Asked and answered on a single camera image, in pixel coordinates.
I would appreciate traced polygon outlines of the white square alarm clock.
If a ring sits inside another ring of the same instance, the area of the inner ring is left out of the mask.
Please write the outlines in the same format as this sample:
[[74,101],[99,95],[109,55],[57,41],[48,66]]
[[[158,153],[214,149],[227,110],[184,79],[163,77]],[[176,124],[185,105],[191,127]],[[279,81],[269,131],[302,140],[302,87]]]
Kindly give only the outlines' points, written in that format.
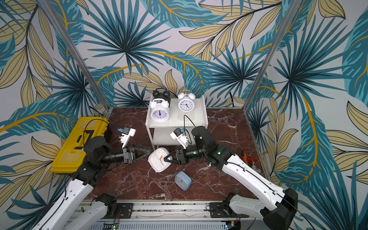
[[149,155],[148,162],[155,172],[161,173],[171,166],[172,163],[164,161],[169,154],[166,148],[158,148]]

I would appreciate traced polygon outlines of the light blue square clock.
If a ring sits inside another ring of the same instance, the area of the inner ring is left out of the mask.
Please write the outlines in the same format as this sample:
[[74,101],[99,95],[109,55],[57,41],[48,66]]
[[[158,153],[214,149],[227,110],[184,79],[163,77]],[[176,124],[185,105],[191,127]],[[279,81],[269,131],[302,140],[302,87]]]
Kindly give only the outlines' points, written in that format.
[[174,181],[184,191],[186,191],[192,183],[191,178],[184,172],[178,172]]

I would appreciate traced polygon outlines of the white twin-bell alarm clock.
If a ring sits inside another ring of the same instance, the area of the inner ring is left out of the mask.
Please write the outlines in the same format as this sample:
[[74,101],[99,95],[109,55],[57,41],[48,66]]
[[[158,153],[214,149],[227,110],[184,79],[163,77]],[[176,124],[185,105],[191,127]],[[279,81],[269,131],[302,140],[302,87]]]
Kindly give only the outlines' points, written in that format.
[[170,104],[167,100],[156,98],[149,103],[150,117],[155,122],[165,122],[170,116]]

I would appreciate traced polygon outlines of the black twin-bell alarm clock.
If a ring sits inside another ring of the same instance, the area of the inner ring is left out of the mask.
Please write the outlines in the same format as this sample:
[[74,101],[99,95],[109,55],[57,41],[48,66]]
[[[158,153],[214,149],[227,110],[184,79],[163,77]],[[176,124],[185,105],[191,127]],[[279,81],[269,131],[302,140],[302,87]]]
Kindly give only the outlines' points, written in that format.
[[153,91],[152,95],[154,96],[155,99],[156,98],[162,98],[162,99],[167,100],[167,101],[170,100],[170,98],[171,98],[171,93],[168,90],[166,90],[165,88],[156,88]]

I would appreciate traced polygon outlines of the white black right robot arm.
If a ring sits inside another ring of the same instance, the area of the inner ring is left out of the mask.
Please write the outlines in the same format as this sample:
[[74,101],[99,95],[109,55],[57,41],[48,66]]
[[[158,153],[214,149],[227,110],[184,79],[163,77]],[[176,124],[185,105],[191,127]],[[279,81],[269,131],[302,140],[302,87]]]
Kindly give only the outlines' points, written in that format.
[[223,202],[230,212],[262,219],[271,230],[289,229],[298,210],[298,194],[295,190],[283,189],[265,179],[230,148],[217,144],[204,126],[192,129],[191,133],[194,137],[192,145],[189,144],[183,128],[177,128],[170,134],[181,147],[166,156],[166,162],[183,165],[190,160],[203,159],[235,178],[256,196],[255,199],[250,199],[228,195]]

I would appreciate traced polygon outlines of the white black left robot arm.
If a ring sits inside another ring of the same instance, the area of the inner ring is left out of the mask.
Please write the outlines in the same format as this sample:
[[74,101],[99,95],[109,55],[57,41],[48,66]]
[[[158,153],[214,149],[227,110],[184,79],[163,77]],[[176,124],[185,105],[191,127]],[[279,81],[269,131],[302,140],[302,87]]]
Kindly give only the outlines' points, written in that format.
[[117,219],[121,214],[117,199],[102,194],[79,217],[68,220],[80,203],[99,184],[111,163],[133,164],[151,153],[142,146],[113,149],[102,136],[90,139],[83,150],[86,157],[82,165],[71,175],[72,180],[64,186],[60,198],[33,227],[35,230],[87,230],[104,217]]

